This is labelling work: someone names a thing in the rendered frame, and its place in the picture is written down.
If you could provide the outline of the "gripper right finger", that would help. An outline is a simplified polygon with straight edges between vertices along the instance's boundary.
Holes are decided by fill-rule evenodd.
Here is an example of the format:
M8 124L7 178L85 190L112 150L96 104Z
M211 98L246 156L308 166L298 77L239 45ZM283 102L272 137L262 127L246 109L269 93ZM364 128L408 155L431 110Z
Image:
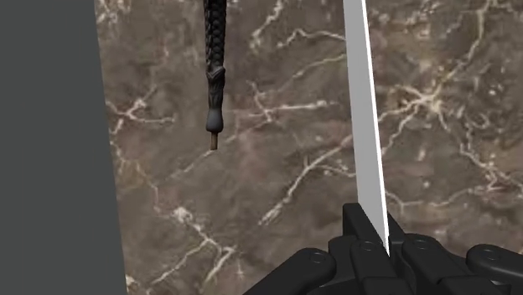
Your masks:
M388 217L391 259L415 295L523 295L523 255L478 244L461 257Z

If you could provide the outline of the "black braided stick brown tip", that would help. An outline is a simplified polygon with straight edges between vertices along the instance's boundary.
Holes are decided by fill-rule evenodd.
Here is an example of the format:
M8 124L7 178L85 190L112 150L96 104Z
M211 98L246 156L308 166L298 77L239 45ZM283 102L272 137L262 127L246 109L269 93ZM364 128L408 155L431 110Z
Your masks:
M222 106L225 87L225 28L227 0L203 0L205 19L205 61L208 81L208 114L205 128L210 133L210 150L218 148L223 131Z

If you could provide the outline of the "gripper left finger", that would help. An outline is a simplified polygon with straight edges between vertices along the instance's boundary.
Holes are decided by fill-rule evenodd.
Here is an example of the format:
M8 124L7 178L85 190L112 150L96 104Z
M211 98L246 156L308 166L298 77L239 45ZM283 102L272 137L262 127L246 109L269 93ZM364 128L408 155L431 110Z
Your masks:
M342 219L327 251L296 251L242 295L393 295L399 277L360 204L344 204Z

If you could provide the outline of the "grey thin blade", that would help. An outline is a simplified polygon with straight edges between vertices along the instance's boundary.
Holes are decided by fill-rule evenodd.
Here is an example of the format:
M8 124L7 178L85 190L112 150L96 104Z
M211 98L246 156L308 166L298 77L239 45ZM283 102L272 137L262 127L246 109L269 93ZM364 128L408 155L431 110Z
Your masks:
M342 1L357 199L377 232L378 241L389 251L389 225L366 1Z

